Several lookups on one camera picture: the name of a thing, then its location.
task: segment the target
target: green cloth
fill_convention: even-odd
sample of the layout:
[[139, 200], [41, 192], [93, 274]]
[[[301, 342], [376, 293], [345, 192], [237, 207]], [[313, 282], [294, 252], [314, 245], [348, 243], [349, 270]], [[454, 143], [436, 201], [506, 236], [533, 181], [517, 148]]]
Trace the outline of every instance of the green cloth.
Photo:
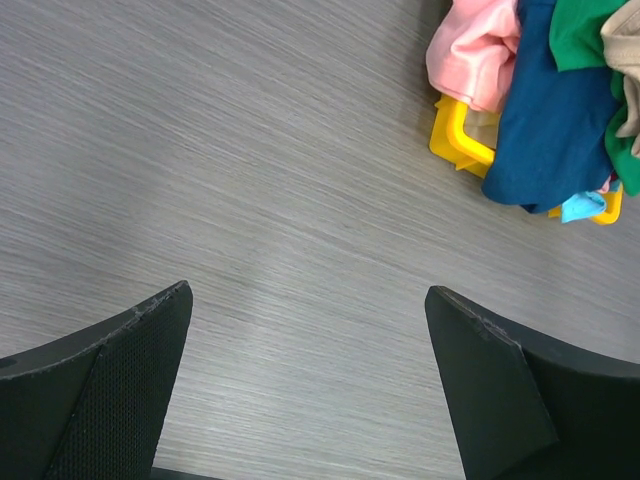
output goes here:
[[[626, 0], [557, 0], [551, 19], [549, 47], [558, 71], [607, 65], [600, 29], [625, 3]], [[625, 191], [637, 195], [640, 193], [640, 160], [631, 154], [634, 137], [616, 137], [627, 119], [623, 78], [620, 72], [613, 72], [611, 92], [623, 106], [609, 122], [604, 142]]]

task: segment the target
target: pile of clothes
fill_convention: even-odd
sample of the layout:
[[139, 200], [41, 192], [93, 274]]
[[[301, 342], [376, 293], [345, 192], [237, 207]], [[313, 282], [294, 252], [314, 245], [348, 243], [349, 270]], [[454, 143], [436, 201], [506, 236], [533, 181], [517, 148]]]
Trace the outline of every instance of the pile of clothes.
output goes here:
[[436, 89], [500, 114], [489, 199], [567, 222], [640, 192], [640, 0], [453, 0], [426, 59]]

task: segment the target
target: laundry basket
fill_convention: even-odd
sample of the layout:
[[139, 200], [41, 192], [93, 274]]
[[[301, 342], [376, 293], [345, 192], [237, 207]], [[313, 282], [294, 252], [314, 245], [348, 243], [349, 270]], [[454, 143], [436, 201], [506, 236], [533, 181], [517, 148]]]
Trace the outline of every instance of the laundry basket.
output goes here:
[[[436, 109], [436, 121], [429, 142], [431, 151], [453, 163], [456, 170], [467, 170], [484, 178], [493, 163], [495, 150], [465, 132], [468, 105], [443, 95], [436, 103]], [[599, 225], [615, 223], [620, 216], [622, 195], [622, 187], [617, 192], [605, 194], [606, 211], [591, 217], [591, 220]], [[561, 207], [556, 207], [548, 215], [549, 217], [559, 217], [560, 214]]]

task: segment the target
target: gray wooden surface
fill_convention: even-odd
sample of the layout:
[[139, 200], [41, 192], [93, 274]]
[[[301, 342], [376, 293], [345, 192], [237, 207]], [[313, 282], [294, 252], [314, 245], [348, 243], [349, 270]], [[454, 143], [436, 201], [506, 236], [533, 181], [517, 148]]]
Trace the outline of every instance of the gray wooden surface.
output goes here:
[[639, 202], [561, 226], [426, 148], [445, 9], [4, 2], [0, 356], [188, 279], [156, 463], [226, 480], [462, 479], [433, 284], [640, 361]]

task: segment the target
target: navy blue cloth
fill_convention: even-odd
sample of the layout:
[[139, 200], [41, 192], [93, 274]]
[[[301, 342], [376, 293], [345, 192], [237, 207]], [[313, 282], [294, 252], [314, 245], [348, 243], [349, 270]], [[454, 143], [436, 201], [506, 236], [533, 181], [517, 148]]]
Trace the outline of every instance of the navy blue cloth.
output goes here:
[[598, 190], [613, 171], [604, 145], [619, 104], [607, 67], [558, 72], [549, 29], [555, 0], [520, 0], [522, 38], [500, 119], [493, 165], [482, 185], [491, 200], [546, 212]]

